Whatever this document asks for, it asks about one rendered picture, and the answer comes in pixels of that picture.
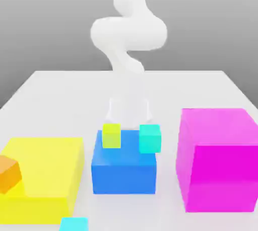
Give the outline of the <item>small orange cube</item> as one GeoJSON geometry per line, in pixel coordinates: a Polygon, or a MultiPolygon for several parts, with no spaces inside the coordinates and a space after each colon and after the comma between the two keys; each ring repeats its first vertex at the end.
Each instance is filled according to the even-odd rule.
{"type": "Polygon", "coordinates": [[[7,193],[21,179],[19,163],[5,155],[0,155],[0,193],[7,193]]]}

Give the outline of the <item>large blue box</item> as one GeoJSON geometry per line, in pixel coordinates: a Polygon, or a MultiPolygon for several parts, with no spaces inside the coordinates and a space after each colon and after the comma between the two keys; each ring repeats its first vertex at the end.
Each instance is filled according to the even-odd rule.
{"type": "Polygon", "coordinates": [[[139,152],[139,131],[122,130],[120,148],[103,148],[102,131],[96,135],[91,162],[94,194],[155,194],[155,154],[139,152]]]}

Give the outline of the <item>small light cyan cube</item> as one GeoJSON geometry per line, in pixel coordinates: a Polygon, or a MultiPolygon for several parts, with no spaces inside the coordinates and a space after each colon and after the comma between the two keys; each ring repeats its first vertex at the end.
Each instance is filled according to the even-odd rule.
{"type": "Polygon", "coordinates": [[[59,231],[89,231],[88,219],[85,217],[63,217],[59,231]]]}

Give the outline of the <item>large magenta box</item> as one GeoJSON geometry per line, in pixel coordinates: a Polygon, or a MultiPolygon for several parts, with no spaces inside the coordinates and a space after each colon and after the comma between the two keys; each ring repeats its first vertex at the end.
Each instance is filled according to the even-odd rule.
{"type": "Polygon", "coordinates": [[[253,212],[258,124],[242,108],[184,108],[176,174],[186,212],[253,212]]]}

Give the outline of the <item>small lime cube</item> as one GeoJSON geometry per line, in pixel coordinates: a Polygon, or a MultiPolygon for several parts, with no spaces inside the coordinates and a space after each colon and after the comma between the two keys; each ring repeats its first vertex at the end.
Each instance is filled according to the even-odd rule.
{"type": "Polygon", "coordinates": [[[105,123],[102,128],[102,147],[121,148],[121,125],[105,123]]]}

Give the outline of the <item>large yellow box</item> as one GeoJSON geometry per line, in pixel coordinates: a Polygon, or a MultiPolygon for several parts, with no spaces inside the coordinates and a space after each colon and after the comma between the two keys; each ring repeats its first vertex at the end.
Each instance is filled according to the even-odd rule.
{"type": "Polygon", "coordinates": [[[60,224],[73,215],[82,138],[11,138],[1,154],[19,163],[22,180],[0,195],[0,224],[60,224]]]}

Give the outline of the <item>small turquoise cube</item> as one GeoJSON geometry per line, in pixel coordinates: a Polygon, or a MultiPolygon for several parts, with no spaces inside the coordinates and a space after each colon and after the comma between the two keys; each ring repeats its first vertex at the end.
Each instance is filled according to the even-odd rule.
{"type": "Polygon", "coordinates": [[[161,129],[159,124],[140,125],[139,150],[142,154],[161,152],[161,129]]]}

